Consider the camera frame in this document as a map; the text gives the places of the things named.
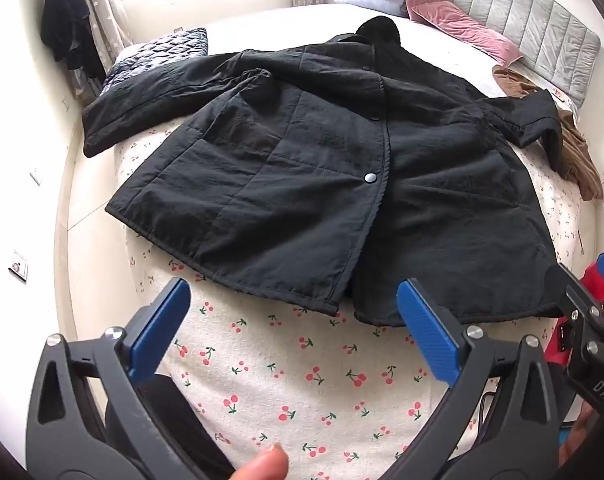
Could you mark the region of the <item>person's left hand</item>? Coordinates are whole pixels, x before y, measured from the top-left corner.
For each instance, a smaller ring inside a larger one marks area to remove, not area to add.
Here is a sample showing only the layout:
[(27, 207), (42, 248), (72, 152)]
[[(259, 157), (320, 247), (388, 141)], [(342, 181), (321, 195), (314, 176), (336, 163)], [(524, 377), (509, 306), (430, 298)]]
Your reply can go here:
[(289, 456), (278, 444), (255, 455), (238, 468), (230, 480), (285, 480), (289, 472)]

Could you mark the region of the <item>person's right hand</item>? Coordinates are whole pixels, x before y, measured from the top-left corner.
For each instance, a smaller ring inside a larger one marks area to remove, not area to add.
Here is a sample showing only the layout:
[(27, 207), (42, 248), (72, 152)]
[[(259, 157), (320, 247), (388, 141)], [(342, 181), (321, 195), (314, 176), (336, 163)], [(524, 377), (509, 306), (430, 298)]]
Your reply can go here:
[(586, 401), (582, 402), (581, 411), (573, 423), (564, 443), (559, 448), (559, 465), (564, 466), (568, 459), (583, 444), (590, 433), (590, 428), (597, 422), (597, 412)]

